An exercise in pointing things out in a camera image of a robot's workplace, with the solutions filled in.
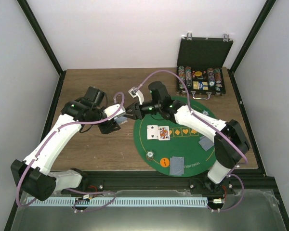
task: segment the stack of poker chips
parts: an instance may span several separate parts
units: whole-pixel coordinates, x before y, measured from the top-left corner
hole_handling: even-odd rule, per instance
[[[178,75],[180,77],[181,80],[183,80],[183,82],[185,83],[185,70],[183,66],[179,66],[178,68]],[[179,81],[179,89],[183,89],[183,84]]]
[[[214,69],[209,68],[207,70],[207,75],[208,75],[208,83],[211,87],[213,87],[215,85]]]
[[[216,83],[222,82],[221,70],[219,68],[214,69],[214,76],[215,76],[215,82]]]
[[[193,86],[192,69],[189,66],[185,68],[185,82],[186,82],[187,88],[192,88]]]

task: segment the playing card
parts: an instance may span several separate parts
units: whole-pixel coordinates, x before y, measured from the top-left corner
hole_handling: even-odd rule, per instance
[[[148,140],[158,140],[158,126],[148,125],[146,126],[147,139]]]
[[[184,157],[170,157],[169,174],[173,176],[184,174]]]
[[[170,140],[169,126],[158,127],[158,140],[159,141],[169,141]]]
[[[201,147],[207,151],[209,150],[211,147],[214,146],[214,143],[206,136],[204,136],[203,138],[201,138],[201,140],[198,142]]]

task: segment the transparent acrylic panel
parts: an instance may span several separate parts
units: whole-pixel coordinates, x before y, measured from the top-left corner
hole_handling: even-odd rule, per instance
[[[176,191],[121,191],[118,193],[118,197],[128,196],[191,197],[188,192]],[[225,207],[230,207],[239,198],[240,192],[236,196],[228,195]],[[241,204],[223,213],[211,213],[207,208],[108,207],[96,212],[75,214],[70,206],[31,206],[17,211],[12,230],[282,231],[286,229],[278,209],[278,201],[271,191],[245,190]]]

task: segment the orange chip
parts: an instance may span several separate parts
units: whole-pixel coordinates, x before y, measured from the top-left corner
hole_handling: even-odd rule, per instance
[[[169,164],[170,164],[170,161],[169,161],[169,159],[168,158],[161,158],[161,160],[160,160],[160,165],[162,166],[162,167],[168,167],[169,166]]]

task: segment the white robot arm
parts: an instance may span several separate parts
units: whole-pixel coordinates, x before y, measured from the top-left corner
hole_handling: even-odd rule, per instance
[[[129,93],[135,98],[139,95],[139,91],[135,93],[134,90],[135,88],[132,88]],[[172,100],[166,87],[160,81],[152,82],[149,85],[149,90],[152,95],[152,100],[131,104],[126,108],[126,117],[143,119],[146,114],[159,113],[166,120],[192,128],[208,137],[214,142],[215,156],[217,159],[208,172],[208,178],[213,183],[210,184],[212,187],[220,184],[241,159],[241,155],[235,151],[220,134],[216,133],[214,129],[193,116],[188,105],[180,101]],[[227,136],[243,154],[250,149],[250,145],[241,126],[235,120],[225,122],[211,118],[195,110],[192,110],[192,112]]]
[[[100,131],[103,134],[108,134],[118,130],[120,127],[114,118],[125,115],[125,109],[121,108],[116,112],[119,109],[118,103],[107,108],[97,108],[103,100],[103,96],[104,93],[102,91],[90,87],[84,97],[68,102],[61,111],[62,114],[59,116],[54,127],[38,147],[23,162],[15,160],[12,163],[11,170],[15,183],[19,183],[25,168],[28,167],[27,163],[34,160],[22,183],[21,188],[25,192],[43,201],[55,191],[66,188],[77,188],[82,180],[82,172],[80,170],[71,169],[63,172],[50,172],[50,170],[69,140],[77,132],[82,131],[83,125],[72,124],[63,128],[60,127],[64,124],[78,121],[91,122],[109,118],[98,125]],[[44,146],[43,149],[39,156],[36,157],[37,152],[42,146]]]

